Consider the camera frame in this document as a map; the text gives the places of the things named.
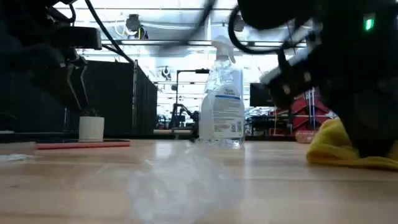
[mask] spray bottle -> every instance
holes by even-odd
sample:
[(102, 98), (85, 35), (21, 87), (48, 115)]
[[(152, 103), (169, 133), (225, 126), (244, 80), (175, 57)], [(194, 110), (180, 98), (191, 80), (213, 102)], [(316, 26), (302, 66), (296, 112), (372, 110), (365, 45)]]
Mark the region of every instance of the spray bottle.
[(244, 137), (243, 71), (235, 63), (233, 46), (225, 36), (211, 41), (217, 49), (201, 104), (202, 141), (241, 145)]

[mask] wooden surface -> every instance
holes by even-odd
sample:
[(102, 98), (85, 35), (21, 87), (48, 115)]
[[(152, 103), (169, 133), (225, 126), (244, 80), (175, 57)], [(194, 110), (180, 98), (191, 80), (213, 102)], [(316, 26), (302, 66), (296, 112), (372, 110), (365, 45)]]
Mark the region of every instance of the wooden surface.
[[(33, 161), (0, 163), (1, 224), (138, 223), (126, 221), (127, 185), (145, 159), (164, 159), (185, 141), (134, 141), (131, 148), (40, 151)], [(309, 166), (307, 145), (246, 142), (211, 153), (243, 180), (231, 210), (195, 223), (397, 223), (398, 174)]]

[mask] black cable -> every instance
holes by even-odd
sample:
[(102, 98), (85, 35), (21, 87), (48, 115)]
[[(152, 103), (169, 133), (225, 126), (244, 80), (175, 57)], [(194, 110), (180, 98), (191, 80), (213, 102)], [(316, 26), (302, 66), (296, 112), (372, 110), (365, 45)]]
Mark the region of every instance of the black cable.
[[(293, 28), (293, 32), (292, 33), (293, 34), (296, 33), (298, 31), (298, 29), (302, 25), (304, 25), (305, 21), (307, 21), (308, 19), (309, 19), (309, 17), (303, 17), (303, 16), (299, 16), (299, 17), (295, 18), (295, 20), (294, 20), (294, 28)], [(291, 42), (289, 42), (289, 36), (290, 36), (290, 39), (292, 39), (292, 33), (290, 33), (289, 27), (288, 27), (288, 30), (289, 30), (289, 34), (290, 35), (288, 35), (285, 38), (282, 46), (280, 46), (280, 49), (277, 51), (278, 64), (279, 64), (279, 68), (280, 68), (281, 71), (283, 71), (283, 70), (285, 70), (285, 69), (290, 67), (290, 64), (286, 60), (285, 49), (291, 49), (291, 48), (295, 49), (296, 46), (299, 43), (301, 43), (303, 40), (305, 40), (307, 38), (307, 36), (308, 36), (308, 35), (304, 36), (303, 38), (301, 38), (296, 43), (291, 43)]]
[(91, 14), (93, 15), (95, 21), (98, 23), (99, 27), (101, 28), (102, 32), (104, 32), (105, 36), (108, 38), (108, 40), (112, 43), (112, 45), (114, 46), (115, 50), (114, 52), (117, 53), (118, 55), (124, 57), (129, 63), (134, 63), (134, 61), (127, 56), (124, 51), (120, 48), (119, 44), (113, 39), (112, 35), (109, 33), (109, 31), (106, 29), (106, 27), (104, 26), (104, 24), (102, 23), (100, 17), (97, 15), (92, 3), (90, 0), (85, 0), (86, 4), (87, 4), (87, 8), (88, 10), (91, 12)]
[[(238, 16), (239, 12), (239, 5), (235, 6), (235, 8), (232, 10), (231, 14), (229, 15), (229, 21), (228, 21), (228, 35), (229, 38), (231, 39), (232, 44), (238, 48), (239, 50), (242, 50), (244, 53), (247, 54), (253, 54), (253, 55), (260, 55), (260, 54), (275, 54), (279, 53), (280, 51), (286, 50), (286, 49), (291, 49), (296, 47), (299, 43), (301, 43), (302, 40), (296, 42), (296, 43), (290, 43), (288, 41), (289, 36), (284, 40), (283, 44), (281, 47), (270, 49), (270, 50), (254, 50), (246, 47), (236, 37), (235, 31), (234, 31), (234, 23), (235, 20)], [(293, 30), (293, 34), (297, 31), (297, 29), (303, 24), (302, 20), (299, 19), (297, 20), (297, 23), (295, 23), (295, 27)]]
[[(291, 31), (290, 31), (289, 23), (287, 23), (286, 26), (287, 26), (287, 31), (289, 32), (290, 43), (292, 43), (293, 42), (293, 36), (292, 36)], [(294, 51), (294, 54), (296, 54), (296, 48), (295, 47), (293, 48), (293, 51)]]
[(103, 44), (102, 47), (105, 48), (105, 49), (108, 49), (108, 50), (110, 50), (110, 51), (112, 51), (114, 53), (119, 54), (119, 52), (114, 47), (111, 47), (111, 46), (108, 46), (108, 45), (105, 45), (105, 44)]
[(69, 5), (69, 8), (70, 8), (70, 11), (72, 12), (72, 16), (69, 19), (67, 17), (65, 17), (64, 15), (62, 15), (61, 13), (59, 13), (55, 8), (52, 8), (52, 7), (50, 7), (48, 9), (48, 14), (58, 21), (74, 24), (76, 21), (76, 10), (72, 4)]
[(192, 32), (186, 35), (185, 37), (181, 38), (181, 40), (178, 41), (177, 43), (165, 44), (162, 46), (162, 48), (167, 49), (170, 47), (188, 45), (189, 40), (192, 39), (192, 37), (195, 36), (200, 31), (200, 28), (205, 25), (206, 20), (209, 17), (211, 10), (213, 10), (215, 4), (216, 0), (207, 0), (205, 6), (203, 7), (203, 13), (201, 14), (199, 22), (197, 23), (195, 28), (193, 28)]
[(241, 50), (247, 54), (259, 55), (259, 54), (273, 54), (273, 53), (278, 52), (279, 48), (270, 49), (270, 50), (253, 50), (253, 49), (247, 48), (245, 45), (240, 43), (240, 41), (236, 37), (235, 31), (234, 31), (234, 23), (238, 16), (238, 12), (239, 12), (239, 5), (235, 6), (235, 8), (232, 10), (231, 14), (229, 15), (228, 35), (229, 35), (229, 38), (231, 39), (232, 44), (236, 48), (238, 48), (239, 50)]

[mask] white cup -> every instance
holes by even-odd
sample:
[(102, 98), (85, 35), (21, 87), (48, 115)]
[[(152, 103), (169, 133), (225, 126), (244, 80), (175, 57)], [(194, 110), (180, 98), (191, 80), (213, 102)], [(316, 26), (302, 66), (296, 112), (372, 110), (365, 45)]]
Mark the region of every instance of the white cup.
[(79, 123), (79, 141), (101, 142), (104, 140), (105, 119), (100, 117), (81, 116)]

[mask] yellow cloth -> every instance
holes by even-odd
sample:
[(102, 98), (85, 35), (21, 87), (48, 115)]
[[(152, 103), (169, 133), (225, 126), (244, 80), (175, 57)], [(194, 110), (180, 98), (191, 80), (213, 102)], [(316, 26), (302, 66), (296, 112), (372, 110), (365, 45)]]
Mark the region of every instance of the yellow cloth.
[(398, 171), (398, 142), (387, 157), (360, 158), (339, 119), (325, 121), (307, 152), (307, 161), (314, 164)]

